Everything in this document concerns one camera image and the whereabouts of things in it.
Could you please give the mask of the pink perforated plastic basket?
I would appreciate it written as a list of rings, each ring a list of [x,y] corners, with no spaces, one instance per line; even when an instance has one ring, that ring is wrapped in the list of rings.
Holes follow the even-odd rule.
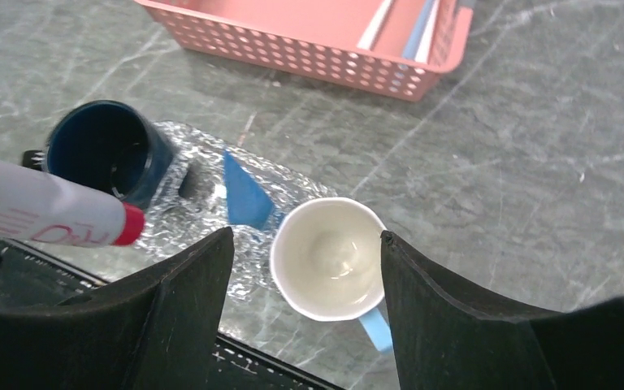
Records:
[[[416,102],[462,61],[472,1],[442,1],[426,61],[404,54],[420,1],[395,1],[370,49],[377,1],[145,1],[184,48]]]

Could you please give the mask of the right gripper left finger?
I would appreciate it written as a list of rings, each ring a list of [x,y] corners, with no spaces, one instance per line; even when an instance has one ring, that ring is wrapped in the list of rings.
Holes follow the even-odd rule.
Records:
[[[234,259],[222,227],[57,303],[0,305],[0,389],[203,389]]]

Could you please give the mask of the white pink toothbrush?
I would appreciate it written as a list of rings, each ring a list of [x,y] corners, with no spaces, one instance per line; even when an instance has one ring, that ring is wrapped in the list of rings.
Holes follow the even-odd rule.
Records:
[[[392,8],[393,0],[383,0],[375,13],[372,15],[372,18],[368,25],[366,26],[363,34],[360,36],[360,39],[357,42],[357,48],[360,50],[370,50],[379,35],[379,32],[384,24],[384,21],[388,17],[389,11]]]

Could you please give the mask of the light blue mug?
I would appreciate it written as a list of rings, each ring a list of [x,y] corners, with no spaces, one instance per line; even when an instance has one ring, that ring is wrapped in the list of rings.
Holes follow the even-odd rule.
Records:
[[[384,229],[378,215],[358,201],[314,199],[287,214],[269,257],[275,285],[295,311],[318,322],[357,320],[382,353],[393,347],[378,309],[385,297]]]

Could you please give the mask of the blue toothpaste tube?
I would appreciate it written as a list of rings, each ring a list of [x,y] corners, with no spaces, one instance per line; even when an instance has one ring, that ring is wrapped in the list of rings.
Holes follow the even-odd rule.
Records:
[[[223,152],[223,182],[227,193],[228,222],[263,230],[274,210],[274,203],[227,150]]]

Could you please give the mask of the clear textured oval tray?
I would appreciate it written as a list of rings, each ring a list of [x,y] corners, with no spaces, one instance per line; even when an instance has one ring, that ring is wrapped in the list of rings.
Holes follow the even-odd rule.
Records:
[[[234,225],[235,255],[227,294],[248,301],[257,287],[275,287],[268,256],[275,228],[303,202],[336,191],[301,173],[257,156],[185,123],[158,121],[156,128],[177,148],[146,211],[138,249],[160,262],[229,224],[223,154],[228,152],[271,198],[274,209],[263,229]]]

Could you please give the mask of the white red-capped toothpaste tube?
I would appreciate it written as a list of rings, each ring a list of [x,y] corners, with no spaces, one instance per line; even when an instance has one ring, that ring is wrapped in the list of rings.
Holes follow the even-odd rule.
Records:
[[[133,244],[144,212],[98,190],[0,160],[0,237],[76,247]]]

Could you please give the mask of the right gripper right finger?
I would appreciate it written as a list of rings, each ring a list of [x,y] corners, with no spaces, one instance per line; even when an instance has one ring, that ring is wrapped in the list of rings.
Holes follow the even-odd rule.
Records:
[[[403,389],[624,389],[624,297],[567,313],[502,296],[381,235]]]

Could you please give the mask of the dark blue mug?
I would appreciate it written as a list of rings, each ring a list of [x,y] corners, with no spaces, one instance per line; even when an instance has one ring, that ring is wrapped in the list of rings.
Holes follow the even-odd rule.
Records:
[[[21,165],[145,210],[176,155],[170,139],[133,107],[97,100],[66,114],[44,149],[25,151]]]

